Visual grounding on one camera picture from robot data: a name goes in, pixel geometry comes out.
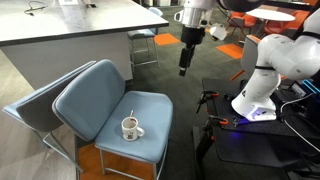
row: chair seat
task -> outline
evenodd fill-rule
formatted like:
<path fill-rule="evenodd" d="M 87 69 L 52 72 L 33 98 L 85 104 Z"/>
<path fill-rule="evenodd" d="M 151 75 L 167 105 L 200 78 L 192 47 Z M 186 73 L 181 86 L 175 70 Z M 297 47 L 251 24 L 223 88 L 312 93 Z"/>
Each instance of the chair seat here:
<path fill-rule="evenodd" d="M 122 138 L 121 122 L 131 110 L 145 134 L 135 141 Z M 164 94 L 130 91 L 110 115 L 96 138 L 96 147 L 131 159 L 157 163 L 168 141 L 172 102 Z"/>
<path fill-rule="evenodd" d="M 150 29 L 129 31 L 127 34 L 129 39 L 151 38 L 155 36 L 155 34 Z"/>
<path fill-rule="evenodd" d="M 282 28 L 279 28 L 279 27 L 265 27 L 264 28 L 264 32 L 266 34 L 280 34 L 281 30 L 282 30 Z"/>

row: coffee cup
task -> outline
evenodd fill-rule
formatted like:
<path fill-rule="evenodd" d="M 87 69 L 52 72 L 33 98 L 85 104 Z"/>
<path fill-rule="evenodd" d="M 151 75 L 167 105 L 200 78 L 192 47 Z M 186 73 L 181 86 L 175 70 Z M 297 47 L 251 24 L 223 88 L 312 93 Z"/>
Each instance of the coffee cup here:
<path fill-rule="evenodd" d="M 126 117 L 121 123 L 122 137 L 127 141 L 134 141 L 144 135 L 144 130 L 138 127 L 138 120 L 134 117 Z"/>

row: countertop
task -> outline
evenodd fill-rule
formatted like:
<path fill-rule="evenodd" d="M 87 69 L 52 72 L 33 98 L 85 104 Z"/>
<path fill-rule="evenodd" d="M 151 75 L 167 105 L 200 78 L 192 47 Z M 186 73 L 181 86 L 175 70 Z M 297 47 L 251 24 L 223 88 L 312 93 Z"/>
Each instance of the countertop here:
<path fill-rule="evenodd" d="M 165 27 L 169 22 L 132 0 L 84 0 L 96 8 L 60 5 L 58 0 L 40 0 L 43 10 L 25 13 L 28 0 L 0 1 L 0 46 L 67 39 L 129 30 Z M 31 2 L 33 8 L 43 6 Z"/>

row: red chair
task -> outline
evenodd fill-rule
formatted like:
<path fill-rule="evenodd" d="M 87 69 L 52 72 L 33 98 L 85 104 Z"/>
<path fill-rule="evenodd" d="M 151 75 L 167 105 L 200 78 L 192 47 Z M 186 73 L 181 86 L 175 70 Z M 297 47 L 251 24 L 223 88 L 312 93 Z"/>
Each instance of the red chair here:
<path fill-rule="evenodd" d="M 292 37 L 309 15 L 309 11 L 296 10 L 292 14 L 295 20 L 290 22 L 267 21 L 264 32 L 259 37 L 269 34 L 283 34 Z"/>
<path fill-rule="evenodd" d="M 242 37 L 243 30 L 249 29 L 249 34 L 251 34 L 251 28 L 256 24 L 256 21 L 257 21 L 257 18 L 253 16 L 250 16 L 248 14 L 244 14 L 241 12 L 232 11 L 230 14 L 230 17 L 228 18 L 229 25 L 226 29 L 228 29 L 229 27 L 234 27 L 231 33 L 233 34 L 236 28 L 240 28 L 241 33 L 239 34 L 238 42 L 237 42 L 237 44 L 239 44 L 239 41 Z"/>

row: chair leg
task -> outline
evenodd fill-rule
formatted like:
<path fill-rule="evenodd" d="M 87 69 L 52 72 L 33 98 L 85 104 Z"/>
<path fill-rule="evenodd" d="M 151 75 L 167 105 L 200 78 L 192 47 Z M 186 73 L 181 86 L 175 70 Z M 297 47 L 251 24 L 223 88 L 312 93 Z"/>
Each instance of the chair leg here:
<path fill-rule="evenodd" d="M 50 144 L 49 142 L 46 141 L 46 139 L 50 137 L 50 139 L 53 141 L 53 143 L 58 147 L 56 148 L 55 146 L 53 146 L 52 144 Z M 83 173 L 83 169 L 79 166 L 79 164 L 77 162 L 75 162 L 75 160 L 73 160 L 73 158 L 67 153 L 67 151 L 63 148 L 63 146 L 59 143 L 59 141 L 55 138 L 55 136 L 52 134 L 52 132 L 50 132 L 49 134 L 47 134 L 42 141 L 50 146 L 53 150 L 57 151 L 60 155 L 62 155 L 63 157 L 65 157 L 66 159 L 68 159 L 69 161 L 72 162 L 72 164 L 74 164 L 76 166 L 76 168 Z"/>
<path fill-rule="evenodd" d="M 153 42 L 154 52 L 156 53 L 156 61 L 157 61 L 157 63 L 158 63 L 158 67 L 160 68 L 158 51 L 157 51 L 156 42 L 154 41 L 154 38 L 152 38 L 152 42 Z"/>
<path fill-rule="evenodd" d="M 148 58 L 150 58 L 150 49 L 149 49 L 148 38 L 146 38 L 146 44 L 147 44 L 147 49 L 148 49 Z"/>
<path fill-rule="evenodd" d="M 133 45 L 133 40 L 131 40 L 131 66 L 132 66 L 132 72 L 134 73 L 134 45 Z"/>
<path fill-rule="evenodd" d="M 262 33 L 258 36 L 258 38 L 261 39 L 261 37 L 262 37 L 263 35 L 265 35 L 265 34 L 266 34 L 266 33 L 262 32 Z"/>
<path fill-rule="evenodd" d="M 105 175 L 106 174 L 106 171 L 111 171 L 111 172 L 114 172 L 114 173 L 117 173 L 117 174 L 121 174 L 123 176 L 127 176 L 129 178 L 132 178 L 132 179 L 136 179 L 136 180 L 143 180 L 139 177 L 136 177 L 136 176 L 133 176 L 131 174 L 127 174 L 127 173 L 124 173 L 124 172 L 121 172 L 121 171 L 118 171 L 118 170 L 115 170 L 115 169 L 112 169 L 112 168 L 107 168 L 105 166 L 105 158 L 104 158 L 104 152 L 103 150 L 100 149 L 100 160 L 101 160 L 101 166 L 102 166 L 102 174 Z"/>
<path fill-rule="evenodd" d="M 157 173 L 157 165 L 153 164 L 153 178 L 155 180 L 159 180 L 159 178 L 160 178 L 160 174 L 161 174 L 161 171 L 162 171 L 162 168 L 163 168 L 163 164 L 164 164 L 164 161 L 165 161 L 166 155 L 167 155 L 167 148 L 168 148 L 168 143 L 166 144 L 166 147 L 164 149 L 163 157 L 162 157 L 162 161 L 161 161 L 161 166 L 160 166 L 160 169 L 159 169 L 158 173 Z"/>
<path fill-rule="evenodd" d="M 241 37 L 242 37 L 243 29 L 240 29 L 240 30 L 241 30 L 241 32 L 240 32 L 239 37 L 238 37 L 237 45 L 239 45 L 240 39 L 241 39 Z"/>
<path fill-rule="evenodd" d="M 237 28 L 237 27 L 234 27 L 234 28 L 233 28 L 233 31 L 232 31 L 231 35 L 233 35 L 233 33 L 234 33 L 234 31 L 236 30 L 236 28 Z"/>

